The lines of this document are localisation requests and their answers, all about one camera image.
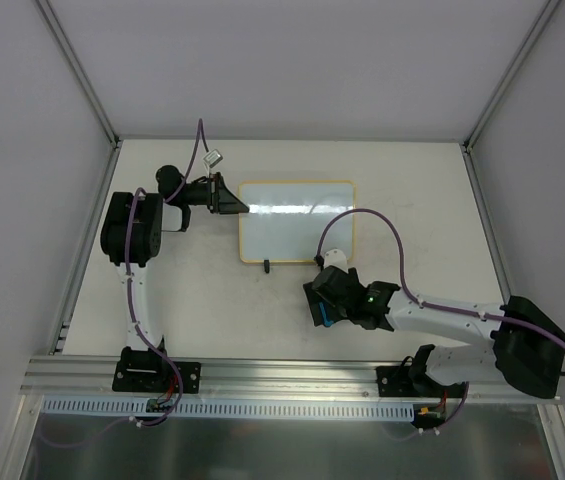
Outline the blue whiteboard eraser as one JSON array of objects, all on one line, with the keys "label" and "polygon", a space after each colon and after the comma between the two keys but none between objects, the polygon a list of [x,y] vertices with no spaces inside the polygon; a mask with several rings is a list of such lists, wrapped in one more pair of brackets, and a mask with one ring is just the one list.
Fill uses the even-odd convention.
[{"label": "blue whiteboard eraser", "polygon": [[334,324],[330,316],[330,306],[323,301],[312,302],[310,312],[315,327],[329,328]]}]

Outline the yellow framed whiteboard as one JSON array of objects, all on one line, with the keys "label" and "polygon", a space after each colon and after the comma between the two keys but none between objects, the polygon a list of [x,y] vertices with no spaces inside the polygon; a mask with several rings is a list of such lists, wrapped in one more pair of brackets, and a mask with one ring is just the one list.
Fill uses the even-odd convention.
[{"label": "yellow framed whiteboard", "polygon": [[249,212],[239,216],[239,256],[247,264],[311,263],[318,243],[338,248],[348,258],[355,245],[355,218],[336,216],[356,207],[349,180],[250,181],[238,187]]}]

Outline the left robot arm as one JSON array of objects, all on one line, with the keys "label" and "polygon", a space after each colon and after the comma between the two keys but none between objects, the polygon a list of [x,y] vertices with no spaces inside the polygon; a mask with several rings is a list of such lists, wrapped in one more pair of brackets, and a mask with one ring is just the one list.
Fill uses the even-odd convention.
[{"label": "left robot arm", "polygon": [[165,387],[173,372],[166,359],[163,328],[149,312],[147,280],[150,261],[161,249],[164,208],[174,207],[181,213],[178,232],[188,229],[193,206],[219,215],[249,212],[219,172],[189,182],[176,167],[165,165],[156,172],[156,181],[156,193],[143,189],[113,193],[100,233],[101,250],[115,265],[127,302],[127,342],[121,365],[150,390]]}]

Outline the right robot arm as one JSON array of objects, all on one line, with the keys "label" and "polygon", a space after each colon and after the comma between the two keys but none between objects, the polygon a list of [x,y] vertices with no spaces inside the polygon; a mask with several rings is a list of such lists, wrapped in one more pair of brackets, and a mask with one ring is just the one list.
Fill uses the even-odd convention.
[{"label": "right robot arm", "polygon": [[365,330],[412,331],[457,341],[455,347],[427,344],[416,352],[409,381],[423,396],[476,381],[505,381],[540,399],[557,393],[565,332],[525,297],[512,296],[503,305],[444,305],[393,283],[363,285],[355,269],[336,266],[324,268],[303,290],[317,326],[349,321]]}]

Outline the aluminium mounting rail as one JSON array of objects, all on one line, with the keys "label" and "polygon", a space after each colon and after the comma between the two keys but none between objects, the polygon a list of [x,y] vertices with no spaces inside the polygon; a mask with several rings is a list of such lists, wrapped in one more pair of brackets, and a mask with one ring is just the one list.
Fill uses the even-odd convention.
[{"label": "aluminium mounting rail", "polygon": [[[38,355],[21,381],[24,394],[108,395],[118,359],[112,356]],[[200,359],[197,395],[206,398],[357,401],[416,396],[383,383],[378,362]]]}]

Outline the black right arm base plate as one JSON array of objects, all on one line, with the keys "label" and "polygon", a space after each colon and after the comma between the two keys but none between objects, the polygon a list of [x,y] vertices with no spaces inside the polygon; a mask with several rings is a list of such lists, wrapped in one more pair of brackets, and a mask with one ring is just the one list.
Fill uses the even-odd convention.
[{"label": "black right arm base plate", "polygon": [[443,386],[427,376],[426,361],[434,350],[432,344],[421,346],[414,357],[405,357],[399,366],[379,366],[375,369],[378,395],[405,398],[461,398],[467,383]]}]

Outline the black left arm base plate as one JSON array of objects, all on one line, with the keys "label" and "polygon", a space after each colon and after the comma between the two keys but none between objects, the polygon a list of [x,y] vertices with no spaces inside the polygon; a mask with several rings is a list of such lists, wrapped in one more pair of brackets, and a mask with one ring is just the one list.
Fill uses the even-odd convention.
[{"label": "black left arm base plate", "polygon": [[199,391],[199,362],[175,361],[182,383],[172,367],[152,350],[122,349],[116,364],[112,390],[122,393],[196,394]]}]

